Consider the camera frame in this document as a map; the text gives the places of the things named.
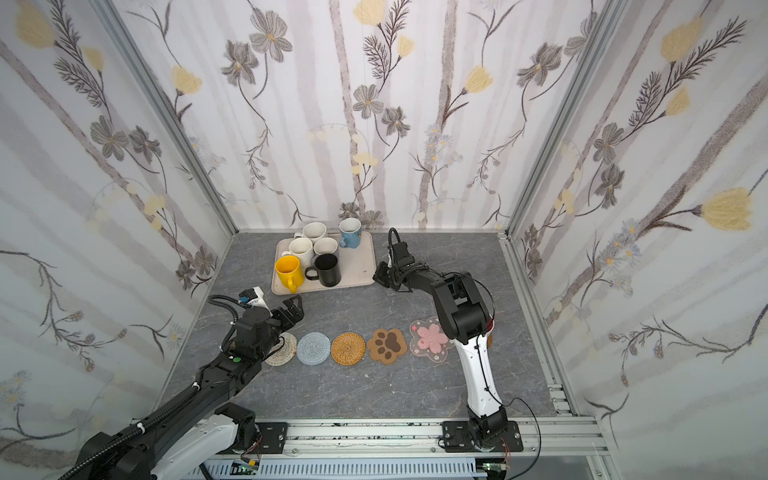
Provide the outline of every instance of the floral wallpaper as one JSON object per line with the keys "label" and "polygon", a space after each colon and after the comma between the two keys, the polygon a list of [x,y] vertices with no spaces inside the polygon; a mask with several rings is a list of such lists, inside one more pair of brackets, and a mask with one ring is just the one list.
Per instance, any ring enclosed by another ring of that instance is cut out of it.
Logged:
{"label": "floral wallpaper", "polygon": [[240,228],[494,229],[603,2],[115,2]]}
{"label": "floral wallpaper", "polygon": [[88,3],[0,12],[0,471],[50,478],[151,410],[230,235]]}
{"label": "floral wallpaper", "polygon": [[768,467],[767,22],[764,2],[630,2],[513,231],[629,480]]}

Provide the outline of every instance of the beige tray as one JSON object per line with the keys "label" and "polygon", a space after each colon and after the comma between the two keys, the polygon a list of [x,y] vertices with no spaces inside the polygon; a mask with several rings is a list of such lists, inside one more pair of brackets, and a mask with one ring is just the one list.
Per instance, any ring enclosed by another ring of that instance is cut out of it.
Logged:
{"label": "beige tray", "polygon": [[[337,242],[341,239],[341,233],[329,233],[329,237]],[[277,242],[275,261],[280,254],[288,250],[288,244],[293,238],[286,238]],[[334,290],[351,286],[363,286],[373,283],[373,274],[376,272],[376,257],[373,253],[373,237],[369,232],[362,232],[360,245],[357,248],[339,247],[339,267],[341,268],[341,282],[336,286],[323,286],[319,280],[304,280],[297,293],[315,292],[317,290]],[[290,295],[291,292],[280,282],[277,273],[272,270],[272,292],[275,295]]]}

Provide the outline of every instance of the yellow mug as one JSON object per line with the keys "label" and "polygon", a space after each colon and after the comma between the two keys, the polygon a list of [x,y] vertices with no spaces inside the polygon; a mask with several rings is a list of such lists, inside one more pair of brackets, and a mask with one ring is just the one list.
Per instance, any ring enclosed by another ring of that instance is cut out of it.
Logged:
{"label": "yellow mug", "polygon": [[275,263],[275,271],[280,277],[280,282],[290,290],[296,293],[296,290],[304,283],[304,274],[301,271],[299,258],[294,255],[286,255]]}

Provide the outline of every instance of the mug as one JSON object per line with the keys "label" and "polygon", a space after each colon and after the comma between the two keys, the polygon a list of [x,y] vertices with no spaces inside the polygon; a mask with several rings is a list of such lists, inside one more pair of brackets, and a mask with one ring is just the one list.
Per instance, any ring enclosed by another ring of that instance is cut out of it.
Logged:
{"label": "mug", "polygon": [[357,248],[360,245],[360,234],[362,233],[362,223],[356,218],[347,218],[339,223],[341,230],[341,241],[339,246],[342,248]]}
{"label": "mug", "polygon": [[296,232],[293,237],[306,237],[312,240],[312,243],[315,243],[317,240],[325,238],[327,231],[328,229],[323,222],[312,222],[305,225],[300,232]]}
{"label": "mug", "polygon": [[338,257],[339,254],[337,252],[339,251],[339,242],[331,237],[321,238],[315,242],[314,250],[317,255],[331,253]]}
{"label": "mug", "polygon": [[293,255],[298,258],[299,263],[301,264],[301,270],[304,270],[312,265],[312,257],[315,256],[312,240],[305,237],[298,237],[291,240],[288,244],[288,250],[280,254],[281,257],[286,255]]}
{"label": "mug", "polygon": [[280,282],[290,290],[296,293],[304,283],[304,275],[301,270],[301,263],[294,255],[286,255],[275,263],[275,271],[280,278]]}
{"label": "mug", "polygon": [[[310,276],[310,270],[315,270],[315,276]],[[336,286],[341,281],[339,259],[332,253],[324,253],[315,259],[315,266],[304,270],[307,280],[320,280],[323,286]]]}

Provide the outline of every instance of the white mug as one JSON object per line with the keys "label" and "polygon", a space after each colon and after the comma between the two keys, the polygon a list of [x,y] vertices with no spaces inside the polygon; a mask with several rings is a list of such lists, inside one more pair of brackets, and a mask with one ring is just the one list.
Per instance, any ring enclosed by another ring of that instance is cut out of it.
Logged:
{"label": "white mug", "polygon": [[296,232],[293,237],[306,237],[312,240],[314,244],[317,240],[327,237],[326,225],[323,222],[312,222],[304,226],[300,232]]}
{"label": "white mug", "polygon": [[281,257],[286,255],[293,255],[298,258],[303,271],[305,268],[312,265],[312,257],[315,256],[312,240],[304,237],[298,237],[291,240],[288,244],[288,250],[280,254]]}
{"label": "white mug", "polygon": [[339,242],[331,237],[321,238],[315,242],[315,254],[323,255],[325,253],[331,253],[332,255],[339,256],[336,251],[339,249]]}

